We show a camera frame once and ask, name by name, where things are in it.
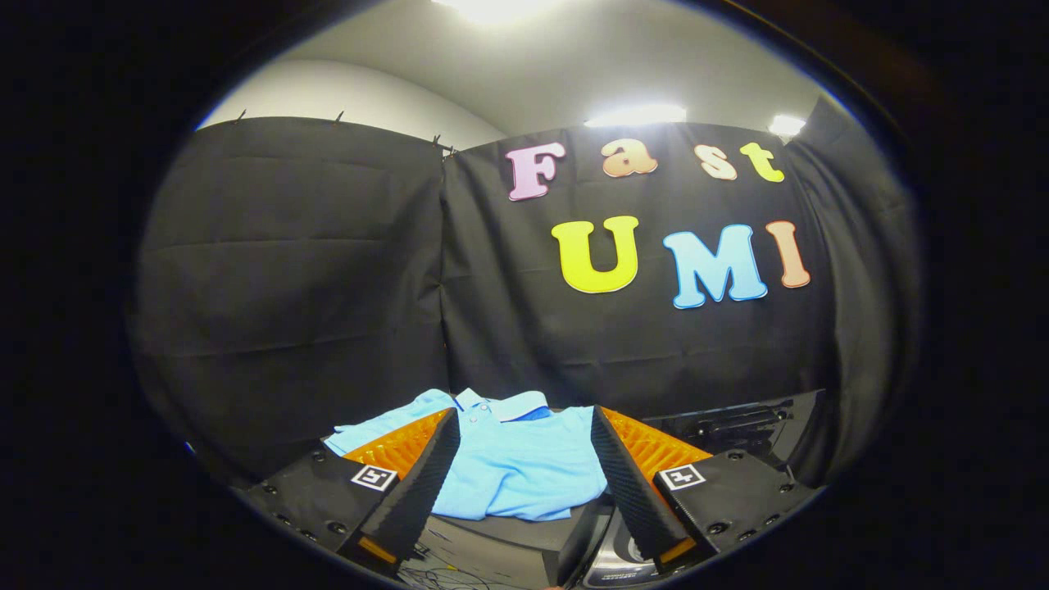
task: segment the ceiling light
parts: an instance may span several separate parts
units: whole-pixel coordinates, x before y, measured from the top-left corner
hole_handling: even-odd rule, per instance
[[[772,118],[772,125],[769,125],[769,131],[772,131],[776,135],[793,136],[801,131],[801,127],[805,127],[805,121],[785,114],[777,114]]]
[[[673,105],[644,105],[595,117],[583,123],[587,127],[607,125],[646,125],[648,123],[681,123],[685,109]]]
[[[558,0],[433,0],[476,24],[499,24],[532,16]]]

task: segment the white ceiling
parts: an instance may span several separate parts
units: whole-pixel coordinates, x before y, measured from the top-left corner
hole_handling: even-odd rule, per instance
[[[492,26],[431,0],[389,0],[280,59],[397,76],[511,136],[654,102],[685,107],[690,122],[765,130],[775,114],[805,119],[820,93],[757,42],[664,0],[564,0]]]

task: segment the orange soft finger pad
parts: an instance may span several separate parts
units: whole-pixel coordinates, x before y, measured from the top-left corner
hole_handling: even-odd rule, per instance
[[[618,412],[606,407],[602,407],[601,410],[604,412],[612,427],[616,430],[616,435],[619,436],[619,440],[623,441],[623,446],[630,454],[634,463],[645,475],[645,480],[648,481],[648,485],[652,486],[659,498],[663,498],[663,494],[656,489],[656,484],[652,482],[657,471],[680,467],[712,457],[709,452],[695,448],[633,418],[627,418]]]
[[[405,424],[342,457],[365,465],[393,469],[403,481],[415,462],[419,461],[419,457],[426,449],[430,439],[433,438],[437,423],[445,417],[445,414],[448,414],[449,409],[451,408],[442,409],[410,424]]]

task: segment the letter u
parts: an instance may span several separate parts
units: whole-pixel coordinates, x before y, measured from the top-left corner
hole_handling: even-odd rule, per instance
[[[630,215],[609,217],[604,228],[612,232],[616,240],[616,268],[611,271],[596,271],[591,262],[590,234],[594,224],[590,222],[568,222],[554,226],[551,234],[561,247],[561,274],[573,289],[583,293],[608,293],[619,291],[629,285],[638,275],[638,247],[634,241],[634,228],[638,218]]]

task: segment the shirt collar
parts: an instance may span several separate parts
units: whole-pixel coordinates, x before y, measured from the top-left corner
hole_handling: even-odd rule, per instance
[[[524,392],[505,400],[489,400],[478,396],[473,389],[464,389],[455,397],[455,404],[461,409],[470,409],[480,404],[488,404],[499,422],[510,422],[521,416],[535,412],[547,405],[547,396],[542,392]]]

